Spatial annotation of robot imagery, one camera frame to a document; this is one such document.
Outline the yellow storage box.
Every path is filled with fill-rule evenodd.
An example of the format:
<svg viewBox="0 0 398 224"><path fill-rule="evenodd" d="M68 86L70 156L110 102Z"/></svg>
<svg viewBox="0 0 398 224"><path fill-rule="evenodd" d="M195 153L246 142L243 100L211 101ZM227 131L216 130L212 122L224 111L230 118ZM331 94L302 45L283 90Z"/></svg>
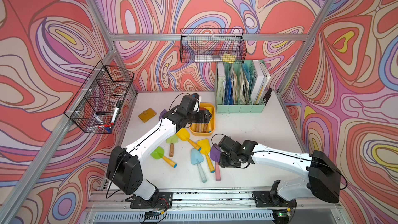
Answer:
<svg viewBox="0 0 398 224"><path fill-rule="evenodd" d="M194 123L189 127L189 130L195 136L211 136L211 134L215 130L215 107L210 103L201 103L200 108L209 110L212 118L209 123Z"/></svg>

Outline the purple trowel pink handle front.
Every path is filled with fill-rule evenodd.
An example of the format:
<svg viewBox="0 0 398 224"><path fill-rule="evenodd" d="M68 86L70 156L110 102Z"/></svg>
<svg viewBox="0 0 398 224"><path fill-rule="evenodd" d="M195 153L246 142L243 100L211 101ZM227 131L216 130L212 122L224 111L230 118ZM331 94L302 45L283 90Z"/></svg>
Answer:
<svg viewBox="0 0 398 224"><path fill-rule="evenodd" d="M221 181L221 173L220 173L220 166L219 166L220 155L221 155L220 147L217 144L213 144L210 149L209 156L210 156L210 159L215 162L216 181Z"/></svg>

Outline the light blue trowel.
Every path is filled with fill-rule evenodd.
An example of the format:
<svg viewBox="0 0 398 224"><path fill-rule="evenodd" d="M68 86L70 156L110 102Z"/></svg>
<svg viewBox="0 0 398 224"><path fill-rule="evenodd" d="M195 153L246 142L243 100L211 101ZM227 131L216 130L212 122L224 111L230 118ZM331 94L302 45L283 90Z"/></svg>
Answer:
<svg viewBox="0 0 398 224"><path fill-rule="evenodd" d="M192 165L197 166L201 181L203 183L206 183L207 177L206 177L205 172L201 166L201 163L204 161L204 158L203 158L202 154L195 148L193 148L190 152L190 161L191 161Z"/></svg>

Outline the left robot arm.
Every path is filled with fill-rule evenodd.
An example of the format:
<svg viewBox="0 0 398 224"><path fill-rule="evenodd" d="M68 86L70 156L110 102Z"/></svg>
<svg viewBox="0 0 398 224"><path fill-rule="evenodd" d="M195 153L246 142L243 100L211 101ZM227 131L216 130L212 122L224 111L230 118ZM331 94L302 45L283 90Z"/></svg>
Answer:
<svg viewBox="0 0 398 224"><path fill-rule="evenodd" d="M126 147L116 146L110 155L106 177L127 196L136 195L150 200L157 187L144 179L141 163L155 149L182 128L193 123L209 123L212 114L200 108L198 93L185 94L181 103L166 112L161 120L137 141Z"/></svg>

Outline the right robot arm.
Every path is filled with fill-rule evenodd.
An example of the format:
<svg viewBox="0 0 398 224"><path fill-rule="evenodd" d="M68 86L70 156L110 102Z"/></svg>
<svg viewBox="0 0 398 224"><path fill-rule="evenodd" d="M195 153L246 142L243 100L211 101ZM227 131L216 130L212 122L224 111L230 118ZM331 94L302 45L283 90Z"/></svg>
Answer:
<svg viewBox="0 0 398 224"><path fill-rule="evenodd" d="M258 207L296 207L297 198L315 197L332 204L340 201L341 182L345 177L322 151L294 153L255 141L239 143L228 136L221 139L218 147L223 168L246 169L251 164L263 164L297 175L290 180L274 181L269 191L253 192Z"/></svg>

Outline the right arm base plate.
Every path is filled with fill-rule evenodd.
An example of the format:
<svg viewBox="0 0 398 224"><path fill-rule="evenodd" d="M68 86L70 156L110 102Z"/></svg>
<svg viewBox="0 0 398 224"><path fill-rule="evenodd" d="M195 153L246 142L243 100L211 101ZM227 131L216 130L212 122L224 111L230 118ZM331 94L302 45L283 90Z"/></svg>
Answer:
<svg viewBox="0 0 398 224"><path fill-rule="evenodd" d="M297 202L295 199L286 201L279 196L270 196L270 191L254 191L252 198L256 207L278 207L278 208L295 208Z"/></svg>

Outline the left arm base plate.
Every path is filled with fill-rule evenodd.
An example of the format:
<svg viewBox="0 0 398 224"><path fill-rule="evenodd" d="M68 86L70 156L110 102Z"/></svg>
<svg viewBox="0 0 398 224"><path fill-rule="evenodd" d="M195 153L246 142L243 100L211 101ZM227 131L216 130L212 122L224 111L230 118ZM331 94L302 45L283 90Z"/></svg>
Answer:
<svg viewBox="0 0 398 224"><path fill-rule="evenodd" d="M149 200L133 195L130 199L131 209L169 209L172 207L173 193L171 191L156 192Z"/></svg>

